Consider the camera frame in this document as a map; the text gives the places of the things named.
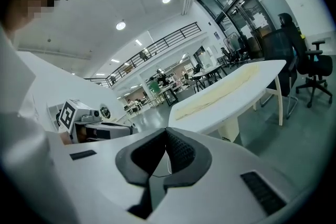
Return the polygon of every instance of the white table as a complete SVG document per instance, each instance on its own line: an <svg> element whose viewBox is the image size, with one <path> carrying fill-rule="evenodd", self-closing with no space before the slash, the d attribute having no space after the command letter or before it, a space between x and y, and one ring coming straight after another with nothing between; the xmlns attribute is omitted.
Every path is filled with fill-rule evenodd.
<svg viewBox="0 0 336 224"><path fill-rule="evenodd" d="M173 88L173 84L174 84L174 83L171 83L170 85L168 85L168 86L162 88L161 91L158 93L158 96L159 96L160 94L162 94L162 95L164 96L165 100L167 101L168 106L171 106L171 105L173 105L173 104L175 104L175 103L178 103L178 101L179 101L178 98L176 97L174 91L172 90L172 88ZM170 102L170 100L169 100L169 98L168 98L168 96L167 96L166 91L170 91L171 95L172 95L173 98L175 99L173 102Z"/></svg>
<svg viewBox="0 0 336 224"><path fill-rule="evenodd" d="M202 77L202 76L205 76L211 72L213 72L214 70L218 69L218 68L221 68L220 65L216 65L216 66L213 66L213 67L208 67L206 69L203 69L201 70L200 72L196 73L196 74L193 74L192 77L193 78L197 78L197 77Z"/></svg>
<svg viewBox="0 0 336 224"><path fill-rule="evenodd" d="M219 99L217 102L208 107L186 116L182 119L175 119L175 111L185 107L189 103L197 102L202 95L210 92L221 83L231 80L244 69L255 63L247 63L219 82L211 85L205 90L194 94L193 96L179 102L172 107L169 117L169 127L176 127L196 133L209 134L218 130L222 139L234 141L239 134L238 116L244 113L251 106L256 110L256 102L266 93L272 93L278 96L279 104L279 125L282 125L282 96L280 82L278 78L279 72L285 66L284 60L262 61L258 62L259 71L234 92ZM277 90L266 89L267 86L275 80Z"/></svg>
<svg viewBox="0 0 336 224"><path fill-rule="evenodd" d="M202 71L200 71L200 72L192 75L192 77L196 80L196 85L197 85L197 81L199 81L200 77L202 77L202 76L205 76L206 79L207 79L207 81L208 81L208 83L209 83L209 85L211 85L210 80L209 80L209 74L212 73L212 72L214 72L214 71L218 73L218 76L220 78L222 78L220 76L220 74L219 74L219 71L218 71L219 68L221 68L222 71L223 71L223 73L227 76L227 73L222 68L222 65L215 65L213 67L208 67L208 68L206 68L206 69L204 69L204 70L202 70Z"/></svg>

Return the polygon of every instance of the door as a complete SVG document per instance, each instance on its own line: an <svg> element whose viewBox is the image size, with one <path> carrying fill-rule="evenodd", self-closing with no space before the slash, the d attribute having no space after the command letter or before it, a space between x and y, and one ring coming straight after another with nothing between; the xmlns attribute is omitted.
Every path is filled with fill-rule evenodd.
<svg viewBox="0 0 336 224"><path fill-rule="evenodd" d="M263 57L263 36L275 28L262 6L255 0L239 0L227 15L244 36L250 57Z"/></svg>

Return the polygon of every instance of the chair armrest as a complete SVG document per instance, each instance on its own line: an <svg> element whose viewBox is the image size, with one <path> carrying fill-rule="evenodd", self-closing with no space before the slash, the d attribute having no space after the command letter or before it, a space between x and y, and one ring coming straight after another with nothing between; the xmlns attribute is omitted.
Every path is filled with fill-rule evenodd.
<svg viewBox="0 0 336 224"><path fill-rule="evenodd" d="M316 45L316 50L319 50L320 44L324 44L324 43L326 43L324 40L317 40L317 41L312 42L313 45Z"/></svg>
<svg viewBox="0 0 336 224"><path fill-rule="evenodd" d="M320 55L323 53L323 50L307 50L306 55Z"/></svg>

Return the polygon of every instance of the black slot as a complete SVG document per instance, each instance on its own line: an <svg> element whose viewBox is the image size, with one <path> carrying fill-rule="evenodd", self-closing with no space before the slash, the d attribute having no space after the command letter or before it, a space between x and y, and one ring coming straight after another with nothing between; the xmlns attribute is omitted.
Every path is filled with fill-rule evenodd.
<svg viewBox="0 0 336 224"><path fill-rule="evenodd" d="M268 215L272 215L286 205L256 172L245 173L240 177Z"/></svg>
<svg viewBox="0 0 336 224"><path fill-rule="evenodd" d="M93 150L89 150L89 151L82 151L82 152L78 152L78 153L72 153L72 154L70 154L70 157L72 158L73 161L75 161L77 159L86 158L86 157L92 156L94 154L97 154L97 152L95 152Z"/></svg>

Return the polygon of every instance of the curved white table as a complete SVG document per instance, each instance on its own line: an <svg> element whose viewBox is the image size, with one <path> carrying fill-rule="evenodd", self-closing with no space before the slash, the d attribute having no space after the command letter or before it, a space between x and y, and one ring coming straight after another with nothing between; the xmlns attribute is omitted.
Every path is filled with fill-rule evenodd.
<svg viewBox="0 0 336 224"><path fill-rule="evenodd" d="M208 107L186 116L182 119L175 119L175 111L188 105L191 102L197 102L197 99L207 92L220 86L221 83L232 79L250 65L256 63L247 63L234 72L230 73L217 83L207 87L201 92L179 102L172 107L169 117L169 127L180 128L196 133L209 134L218 130L222 139L229 139L231 142L239 134L238 116L244 113L251 106L256 110L256 102L266 93L272 93L278 96L279 104L279 125L282 125L282 96L278 74L285 66L284 60L272 60L257 62L259 71L247 82L241 85L234 92L219 99L216 103ZM267 86L275 80L277 90L267 89Z"/></svg>

